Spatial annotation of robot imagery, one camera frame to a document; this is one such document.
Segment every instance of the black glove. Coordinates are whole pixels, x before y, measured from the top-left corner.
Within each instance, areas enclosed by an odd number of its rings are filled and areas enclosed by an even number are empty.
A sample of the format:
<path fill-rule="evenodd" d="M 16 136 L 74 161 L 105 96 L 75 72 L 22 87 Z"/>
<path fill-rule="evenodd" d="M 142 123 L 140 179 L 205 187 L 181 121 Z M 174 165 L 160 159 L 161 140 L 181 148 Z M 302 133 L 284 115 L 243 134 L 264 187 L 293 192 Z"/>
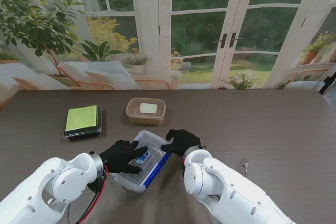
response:
<path fill-rule="evenodd" d="M 148 150 L 148 148 L 141 147 L 135 149 L 138 143 L 138 141 L 130 143 L 129 141 L 119 140 L 99 156 L 110 173 L 139 174 L 142 172 L 142 169 L 130 165 L 129 162 L 132 159 L 140 157 Z"/>
<path fill-rule="evenodd" d="M 201 145 L 199 137 L 186 130 L 169 130 L 166 140 L 174 138 L 172 144 L 161 145 L 164 152 L 172 152 L 182 157 L 183 154 L 192 146 Z"/>

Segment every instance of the black cable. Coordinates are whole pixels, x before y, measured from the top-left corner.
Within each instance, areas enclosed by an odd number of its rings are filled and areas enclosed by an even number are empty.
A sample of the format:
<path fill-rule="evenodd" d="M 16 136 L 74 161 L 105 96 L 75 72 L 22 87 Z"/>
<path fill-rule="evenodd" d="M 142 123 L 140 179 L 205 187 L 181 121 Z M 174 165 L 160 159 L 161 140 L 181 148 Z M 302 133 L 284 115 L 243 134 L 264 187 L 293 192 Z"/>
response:
<path fill-rule="evenodd" d="M 104 169 L 104 178 L 103 178 L 103 181 L 101 183 L 101 187 L 99 189 L 99 191 L 96 192 L 96 194 L 94 195 L 92 201 L 90 202 L 88 208 L 84 211 L 84 213 L 82 214 L 82 216 L 78 219 L 78 221 L 76 222 L 76 224 L 79 224 L 79 222 L 85 217 L 85 215 L 90 211 L 93 203 L 96 201 L 98 195 L 100 194 L 102 188 L 103 188 L 103 185 L 104 185 L 104 181 L 107 179 L 107 175 L 106 175 L 106 171 Z"/>
<path fill-rule="evenodd" d="M 68 205 L 67 221 L 68 221 L 68 224 L 70 224 L 70 203 Z"/>

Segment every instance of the plant pot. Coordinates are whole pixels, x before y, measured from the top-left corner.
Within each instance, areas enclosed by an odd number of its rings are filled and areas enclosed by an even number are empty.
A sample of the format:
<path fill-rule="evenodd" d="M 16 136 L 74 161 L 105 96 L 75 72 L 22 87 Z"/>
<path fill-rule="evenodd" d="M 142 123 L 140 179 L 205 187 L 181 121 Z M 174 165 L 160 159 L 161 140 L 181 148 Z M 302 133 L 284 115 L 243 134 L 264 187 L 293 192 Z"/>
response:
<path fill-rule="evenodd" d="M 180 89 L 180 80 L 179 79 L 171 79 L 170 80 L 170 88 L 171 89 Z"/>
<path fill-rule="evenodd" d="M 17 60 L 0 60 L 0 64 L 17 63 Z"/>
<path fill-rule="evenodd" d="M 336 62 L 336 50 L 330 56 L 329 62 Z"/>
<path fill-rule="evenodd" d="M 145 65 L 131 65 L 132 74 L 141 76 L 145 74 Z"/>
<path fill-rule="evenodd" d="M 313 59 L 315 59 L 315 57 L 319 54 L 320 51 L 317 52 L 309 52 L 306 54 L 305 59 L 303 60 L 303 62 L 301 63 L 301 65 L 306 65 L 312 62 Z"/>

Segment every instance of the plastic container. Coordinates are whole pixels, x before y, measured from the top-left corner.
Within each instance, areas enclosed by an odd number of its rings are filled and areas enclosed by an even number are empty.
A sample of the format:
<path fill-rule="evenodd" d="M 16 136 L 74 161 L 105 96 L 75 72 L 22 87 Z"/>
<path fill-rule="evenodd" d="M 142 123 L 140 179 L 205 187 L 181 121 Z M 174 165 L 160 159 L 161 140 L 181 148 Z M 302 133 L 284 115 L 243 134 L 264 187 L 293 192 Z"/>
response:
<path fill-rule="evenodd" d="M 142 174 L 128 174 L 128 173 L 113 173 L 114 179 L 127 188 L 135 191 L 138 194 L 143 193 L 151 184 L 153 179 L 157 176 L 163 165 L 168 160 L 170 153 L 160 150 L 162 144 L 167 142 L 148 131 L 140 131 L 133 141 L 139 141 L 137 148 L 143 146 L 148 147 L 148 154 L 146 158 L 133 159 L 130 164 L 140 167 L 143 170 Z"/>
<path fill-rule="evenodd" d="M 157 105 L 155 113 L 141 113 L 141 104 Z M 160 99 L 152 98 L 133 98 L 127 105 L 126 115 L 131 123 L 161 125 L 166 112 L 166 104 Z"/>

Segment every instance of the tree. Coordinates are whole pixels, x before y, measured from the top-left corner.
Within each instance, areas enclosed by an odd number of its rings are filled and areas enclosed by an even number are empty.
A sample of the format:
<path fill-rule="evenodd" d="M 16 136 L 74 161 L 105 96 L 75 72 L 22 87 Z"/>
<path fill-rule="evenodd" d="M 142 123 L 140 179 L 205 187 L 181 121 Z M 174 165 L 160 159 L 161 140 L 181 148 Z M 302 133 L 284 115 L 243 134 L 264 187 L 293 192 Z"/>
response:
<path fill-rule="evenodd" d="M 125 36 L 116 32 L 119 23 L 115 18 L 89 17 L 88 23 L 93 40 L 97 44 L 108 41 L 111 48 L 123 52 L 128 52 L 131 46 L 137 47 L 137 38 L 132 37 L 128 40 Z"/>
<path fill-rule="evenodd" d="M 53 2 L 55 7 L 46 10 L 42 5 L 44 1 L 2 0 L 0 29 L 7 38 L 7 45 L 11 42 L 16 46 L 16 41 L 21 40 L 27 47 L 34 48 L 37 56 L 46 51 L 57 67 L 54 54 L 63 54 L 65 51 L 71 53 L 71 46 L 78 39 L 71 32 L 74 26 L 72 18 L 76 18 L 76 12 L 83 13 L 74 8 L 83 3 L 61 0 L 62 5 Z"/>

